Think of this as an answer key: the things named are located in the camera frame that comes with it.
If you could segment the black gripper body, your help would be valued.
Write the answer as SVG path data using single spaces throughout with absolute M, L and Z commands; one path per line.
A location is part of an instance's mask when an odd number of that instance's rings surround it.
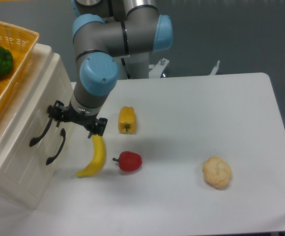
M 96 123 L 98 114 L 90 115 L 87 112 L 78 113 L 71 104 L 64 108 L 62 121 L 63 122 L 72 122 L 78 125 L 83 126 L 85 129 L 92 129 Z

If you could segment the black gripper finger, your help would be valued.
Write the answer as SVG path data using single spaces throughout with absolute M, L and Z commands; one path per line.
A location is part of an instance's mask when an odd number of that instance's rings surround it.
M 56 100 L 54 105 L 49 105 L 47 108 L 47 113 L 49 117 L 47 127 L 51 126 L 53 120 L 55 120 L 57 123 L 56 127 L 59 127 L 60 123 L 64 121 L 64 112 L 65 112 L 65 106 L 59 100 Z
M 93 135 L 102 137 L 107 123 L 107 118 L 94 119 L 90 124 L 87 125 L 87 131 L 89 132 L 88 138 L 91 138 Z

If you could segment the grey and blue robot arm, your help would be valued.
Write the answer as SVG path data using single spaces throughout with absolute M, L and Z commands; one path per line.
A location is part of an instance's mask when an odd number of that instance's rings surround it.
M 50 121 L 72 122 L 102 136 L 107 119 L 98 113 L 116 85 L 115 58 L 169 49 L 172 23 L 153 0 L 74 0 L 72 5 L 78 80 L 69 104 L 56 101 L 47 112 Z

